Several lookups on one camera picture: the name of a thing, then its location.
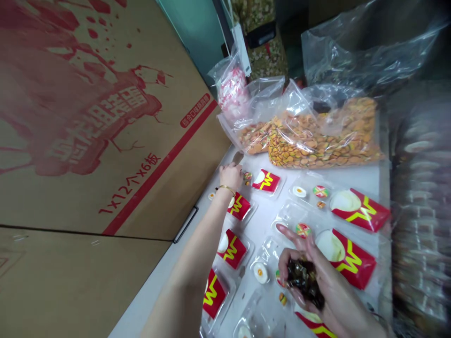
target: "cardboard box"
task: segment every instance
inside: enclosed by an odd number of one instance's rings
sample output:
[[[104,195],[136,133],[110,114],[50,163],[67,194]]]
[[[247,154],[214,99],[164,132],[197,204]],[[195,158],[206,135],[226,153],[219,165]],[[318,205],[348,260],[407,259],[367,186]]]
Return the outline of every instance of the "cardboard box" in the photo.
[[[169,245],[0,228],[1,336],[107,337]]]
[[[0,223],[172,240],[230,146],[155,1],[0,4]]]

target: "clear plastic bag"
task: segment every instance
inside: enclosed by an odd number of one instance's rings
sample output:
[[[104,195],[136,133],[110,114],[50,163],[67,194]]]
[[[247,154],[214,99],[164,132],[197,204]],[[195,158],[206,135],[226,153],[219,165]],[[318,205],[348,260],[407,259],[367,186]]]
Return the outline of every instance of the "clear plastic bag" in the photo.
[[[376,101],[334,85],[302,91],[293,80],[272,120],[269,156],[284,168],[325,169],[364,165],[384,157],[375,138]]]
[[[224,132],[233,144],[246,154],[268,151],[271,119],[280,106],[285,77],[260,78],[246,88],[249,99],[218,115]]]
[[[246,89],[246,76],[241,69],[238,50],[235,46],[232,54],[219,61],[208,75],[215,80],[218,104],[226,119],[233,122],[240,118],[240,114],[246,113],[239,107],[249,101],[249,92]]]
[[[393,8],[387,10],[391,5],[387,2],[383,4],[374,0],[360,5],[301,35],[304,70],[309,85],[350,85],[378,96],[402,88],[422,67],[445,26],[445,20],[433,17],[420,34],[418,31],[423,22],[413,23],[412,18],[418,10],[413,11],[410,3],[405,4],[409,10],[403,12],[400,22],[409,19],[415,28],[396,27],[394,21],[397,18],[388,18],[394,13],[390,13]],[[405,11],[405,8],[398,8],[398,11]],[[385,27],[381,24],[383,20],[387,22]],[[383,31],[382,38],[375,34],[377,25]],[[412,34],[406,34],[410,31],[418,35],[411,38]]]

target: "bracelet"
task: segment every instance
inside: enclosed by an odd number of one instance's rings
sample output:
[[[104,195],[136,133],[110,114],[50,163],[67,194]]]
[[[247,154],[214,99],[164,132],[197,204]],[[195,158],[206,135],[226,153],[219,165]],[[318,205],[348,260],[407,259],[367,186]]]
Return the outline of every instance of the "bracelet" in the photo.
[[[226,188],[226,189],[230,190],[232,192],[232,194],[233,194],[233,197],[236,196],[236,192],[234,192],[231,187],[228,187],[227,185],[220,185],[219,187],[220,188]]]

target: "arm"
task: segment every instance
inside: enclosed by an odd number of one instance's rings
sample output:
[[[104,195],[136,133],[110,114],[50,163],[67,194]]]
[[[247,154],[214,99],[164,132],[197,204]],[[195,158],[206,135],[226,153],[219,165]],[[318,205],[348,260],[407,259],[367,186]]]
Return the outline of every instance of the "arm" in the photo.
[[[237,191],[242,183],[241,166],[219,168],[221,185]],[[141,337],[199,337],[202,300],[219,237],[233,194],[219,188],[162,289]]]

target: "plastic container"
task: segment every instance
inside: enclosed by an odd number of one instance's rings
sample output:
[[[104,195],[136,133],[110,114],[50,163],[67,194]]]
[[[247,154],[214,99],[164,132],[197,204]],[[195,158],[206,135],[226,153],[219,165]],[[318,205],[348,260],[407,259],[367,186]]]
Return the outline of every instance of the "plastic container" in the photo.
[[[298,189],[306,192],[305,196]],[[390,220],[390,210],[352,187],[326,180],[311,171],[302,173],[290,187],[294,199],[326,211],[369,232],[378,232]]]

